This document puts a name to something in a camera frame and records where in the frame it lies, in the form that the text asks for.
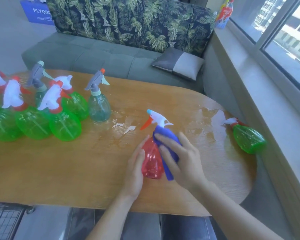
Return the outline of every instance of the red bottle body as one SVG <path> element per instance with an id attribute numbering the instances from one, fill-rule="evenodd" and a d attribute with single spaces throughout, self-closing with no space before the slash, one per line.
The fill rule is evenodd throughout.
<path id="1" fill-rule="evenodd" d="M 152 137 L 145 142 L 142 149 L 145 152 L 145 159 L 141 169 L 143 176 L 151 179 L 161 179 L 164 173 L 164 166 L 158 146 Z"/>

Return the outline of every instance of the table top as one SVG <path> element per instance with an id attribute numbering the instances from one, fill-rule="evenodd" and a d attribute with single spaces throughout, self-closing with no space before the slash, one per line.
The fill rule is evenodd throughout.
<path id="1" fill-rule="evenodd" d="M 73 75 L 72 85 L 86 99 L 91 74 L 47 70 L 53 76 Z M 18 74 L 22 82 L 28 72 Z M 208 180 L 241 203 L 256 178 L 255 156 L 244 153 L 232 131 L 224 126 L 231 114 L 198 92 L 185 88 L 106 77 L 100 85 L 112 115 L 106 122 L 82 122 L 82 134 L 63 142 L 56 137 L 36 141 L 27 137 L 0 142 L 0 202 L 62 205 L 105 209 L 119 192 L 127 160 L 155 125 L 140 131 L 147 109 L 164 115 L 174 133 L 182 131 L 201 155 Z M 24 95 L 25 101 L 33 99 Z M 209 216 L 208 211 L 175 181 L 144 179 L 132 211 Z"/>

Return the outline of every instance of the blue cleaning cloth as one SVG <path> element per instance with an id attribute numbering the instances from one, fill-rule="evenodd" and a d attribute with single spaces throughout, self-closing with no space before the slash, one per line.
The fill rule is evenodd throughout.
<path id="1" fill-rule="evenodd" d="M 152 138 L 153 138 L 153 141 L 157 144 L 158 147 L 161 146 L 163 143 L 161 141 L 158 141 L 155 138 L 155 134 L 157 134 L 157 133 L 161 134 L 163 136 L 166 136 L 166 137 L 168 137 L 168 138 L 176 141 L 177 143 L 179 143 L 181 145 L 178 137 L 170 129 L 168 129 L 168 128 L 162 128 L 161 126 L 157 125 L 156 128 L 155 128 L 155 130 L 154 130 L 154 132 L 153 132 L 153 134 L 152 134 Z M 169 152 L 170 152 L 173 160 L 177 163 L 179 161 L 178 155 L 174 151 L 172 151 L 168 146 L 166 146 L 166 148 L 168 148 L 168 150 L 169 150 Z M 161 158 L 162 158 L 162 164 L 163 164 L 163 168 L 164 168 L 164 172 L 166 174 L 167 180 L 168 181 L 172 181 L 173 180 L 173 175 L 170 172 L 170 170 L 168 168 L 168 165 L 165 163 L 162 155 L 161 155 Z"/>

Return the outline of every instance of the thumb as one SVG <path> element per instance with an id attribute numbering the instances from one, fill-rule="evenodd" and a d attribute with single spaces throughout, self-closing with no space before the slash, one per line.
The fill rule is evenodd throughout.
<path id="1" fill-rule="evenodd" d="M 136 157 L 136 162 L 134 164 L 134 170 L 140 171 L 142 168 L 143 161 L 145 160 L 146 153 L 143 149 L 140 150 L 138 156 Z"/>
<path id="2" fill-rule="evenodd" d="M 159 147 L 162 159 L 167 164 L 169 170 L 171 171 L 172 175 L 175 175 L 180 171 L 180 168 L 178 167 L 177 163 L 173 160 L 168 148 L 166 148 L 164 145 L 161 145 Z"/>

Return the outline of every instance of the wire basket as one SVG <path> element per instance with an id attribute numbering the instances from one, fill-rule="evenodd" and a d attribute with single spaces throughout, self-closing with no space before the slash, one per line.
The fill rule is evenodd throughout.
<path id="1" fill-rule="evenodd" d="M 0 203 L 0 240 L 12 240 L 27 206 Z"/>

